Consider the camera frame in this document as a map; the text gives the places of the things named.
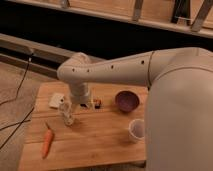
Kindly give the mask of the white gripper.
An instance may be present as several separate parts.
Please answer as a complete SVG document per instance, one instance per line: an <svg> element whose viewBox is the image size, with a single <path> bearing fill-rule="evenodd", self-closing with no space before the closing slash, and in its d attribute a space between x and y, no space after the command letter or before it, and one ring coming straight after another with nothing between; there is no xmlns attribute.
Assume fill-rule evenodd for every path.
<svg viewBox="0 0 213 171"><path fill-rule="evenodd" d="M74 104L87 104L91 100L91 91L87 83L71 84L70 99Z"/></svg>

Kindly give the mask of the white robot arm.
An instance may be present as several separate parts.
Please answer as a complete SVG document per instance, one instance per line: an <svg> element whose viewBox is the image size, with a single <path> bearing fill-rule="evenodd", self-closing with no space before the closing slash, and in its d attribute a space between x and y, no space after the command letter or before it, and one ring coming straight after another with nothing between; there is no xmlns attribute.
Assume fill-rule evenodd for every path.
<svg viewBox="0 0 213 171"><path fill-rule="evenodd" d="M146 86L146 171L213 171L213 52L154 50L92 63L75 53L57 69L77 104L92 82Z"/></svg>

